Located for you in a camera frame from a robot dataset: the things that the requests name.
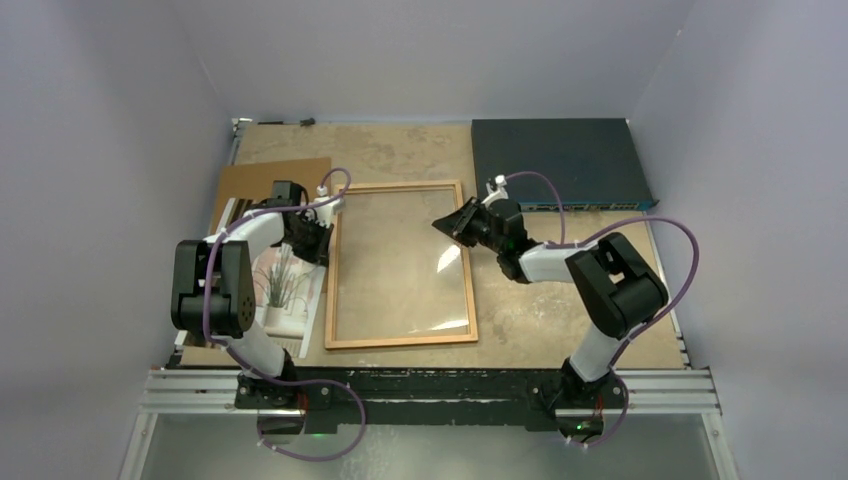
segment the wooden picture frame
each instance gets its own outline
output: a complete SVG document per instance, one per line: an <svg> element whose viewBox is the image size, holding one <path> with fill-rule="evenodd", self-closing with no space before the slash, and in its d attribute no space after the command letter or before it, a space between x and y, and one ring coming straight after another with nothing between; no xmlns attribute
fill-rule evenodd
<svg viewBox="0 0 848 480"><path fill-rule="evenodd" d="M334 189L338 193L342 189L337 185ZM462 187L459 180L431 180L418 182L391 182L391 183L362 183L352 184L345 196L357 194L398 193L398 192L426 192L433 190L445 190L453 192L454 210L463 205ZM433 335L433 336L406 336L388 338L366 338L355 340L339 340L337 332L337 312L339 300L339 256L341 250L341 238L343 232L343 215L337 214L334 219L335 229L330 243L330 265L328 272L327 287L327 313L326 329L324 335L324 347L327 350L352 349L352 348L374 348L374 347L397 347L410 345L433 345L448 343L470 343L478 340L477 334L477 312L474 304L474 289L471 283L471 262L468 249L460 248L462 261L462 274L465 289L465 312L468 318L468 332L456 335ZM435 218L424 218L422 221L431 222Z"/></svg>

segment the plant illustration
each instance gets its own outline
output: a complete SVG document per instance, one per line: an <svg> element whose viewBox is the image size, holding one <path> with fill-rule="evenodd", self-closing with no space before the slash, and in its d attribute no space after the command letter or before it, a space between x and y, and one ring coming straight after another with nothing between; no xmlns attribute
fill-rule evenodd
<svg viewBox="0 0 848 480"><path fill-rule="evenodd" d="M296 275L292 271L292 262L288 261L289 258L289 256L282 256L267 270L259 271L259 274L268 281L268 286L264 289L269 307L287 308L298 287L309 277L309 272Z"/></svg>

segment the metal extrusion frame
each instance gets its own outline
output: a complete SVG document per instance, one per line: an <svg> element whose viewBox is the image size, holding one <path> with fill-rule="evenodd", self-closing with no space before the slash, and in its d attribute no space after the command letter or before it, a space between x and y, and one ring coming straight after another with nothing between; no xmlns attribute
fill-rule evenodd
<svg viewBox="0 0 848 480"><path fill-rule="evenodd" d="M721 480L737 480L721 410L708 370L620 370L630 395L630 415L701 415L710 452ZM159 415L221 414L299 417L298 410L235 409L238 370L151 370L135 428L130 438L121 480L141 478ZM620 410L608 410L610 414ZM591 413L557 410L557 416Z"/></svg>
<svg viewBox="0 0 848 480"><path fill-rule="evenodd" d="M253 123L252 118L232 118L233 122L233 144L230 146L230 155L227 160L227 165L235 165L236 157L238 156L239 147L241 147L241 139L244 137L244 132L247 127Z"/></svg>

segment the wooden table surface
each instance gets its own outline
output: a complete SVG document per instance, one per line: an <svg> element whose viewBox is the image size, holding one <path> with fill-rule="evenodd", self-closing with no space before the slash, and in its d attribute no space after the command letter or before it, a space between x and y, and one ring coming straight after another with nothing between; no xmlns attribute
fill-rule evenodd
<svg viewBox="0 0 848 480"><path fill-rule="evenodd" d="M236 163L315 157L331 157L333 166L349 169L356 183L459 179L465 199L477 191L470 125L318 124L306 128L251 125L245 132ZM585 238L605 225L635 215L639 213L568 214L567 237ZM525 223L530 236L537 240L559 238L556 213L527 214ZM647 228L635 224L622 228L621 232L656 267ZM559 367L580 343L589 318L574 286L510 282L501 273L494 253L485 248L472 249L471 270L479 331L477 343L327 351L323 345L322 300L309 354L306 359L298 360L298 364L550 368ZM682 368L670 319L662 320L640 336L618 366Z"/></svg>

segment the glass panel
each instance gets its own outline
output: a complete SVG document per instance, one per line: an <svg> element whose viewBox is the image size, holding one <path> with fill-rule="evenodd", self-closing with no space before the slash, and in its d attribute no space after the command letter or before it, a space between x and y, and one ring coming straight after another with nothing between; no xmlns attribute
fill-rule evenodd
<svg viewBox="0 0 848 480"><path fill-rule="evenodd" d="M450 188L345 197L336 340L469 332L459 247L430 223L456 210Z"/></svg>
<svg viewBox="0 0 848 480"><path fill-rule="evenodd" d="M257 447L255 425L250 415L160 415L143 478L718 478L700 415L633 415L608 443L588 451L564 445L558 433L522 427L369 425L354 451L326 463ZM356 428L299 437L293 448L332 453Z"/></svg>

